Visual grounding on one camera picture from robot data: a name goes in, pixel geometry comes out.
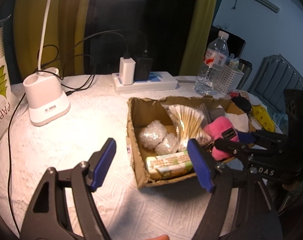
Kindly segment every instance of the pink plush toy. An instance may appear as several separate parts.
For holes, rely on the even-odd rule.
[[[235,128],[228,118],[221,116],[218,117],[212,123],[204,127],[204,131],[213,139],[224,138],[233,142],[239,142],[239,138]],[[232,155],[217,150],[216,147],[213,147],[212,156],[216,161],[221,161],[223,159],[228,159]]]

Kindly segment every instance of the perforated basket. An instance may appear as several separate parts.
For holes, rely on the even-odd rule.
[[[224,66],[222,71],[217,71],[216,73],[213,78],[213,85],[223,95],[227,95],[236,89],[244,75],[240,70],[233,70],[227,65]]]

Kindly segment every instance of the white bottle cap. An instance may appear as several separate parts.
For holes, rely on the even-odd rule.
[[[226,40],[228,40],[228,38],[229,38],[229,34],[226,32],[223,32],[223,31],[219,31],[218,36],[221,36],[221,37],[225,38]]]

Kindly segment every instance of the water bottle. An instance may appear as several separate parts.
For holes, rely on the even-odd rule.
[[[228,38],[228,33],[219,31],[218,38],[209,43],[194,85],[194,90],[198,94],[208,95],[213,90],[213,77],[223,69],[229,57]]]

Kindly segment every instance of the tablecloth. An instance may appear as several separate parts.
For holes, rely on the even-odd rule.
[[[67,77],[63,83],[82,85],[88,76]],[[70,111],[42,127],[31,124],[26,111],[10,130],[12,150],[11,198],[21,227],[25,211],[45,170],[73,168],[100,150],[108,137],[117,142],[117,153],[104,184],[94,194],[95,204],[113,240],[143,240],[168,234],[172,240],[191,239],[206,210],[210,194],[197,178],[162,187],[137,189],[126,146],[127,101],[130,97],[160,99],[167,96],[198,96],[193,84],[176,90],[116,95],[110,75],[97,75],[92,87],[69,96]],[[12,87],[21,97],[21,84]],[[0,215],[16,232],[7,199],[9,170],[7,135],[0,141]],[[230,230],[236,206],[233,190],[222,234]],[[82,235],[71,190],[68,211],[74,232]]]

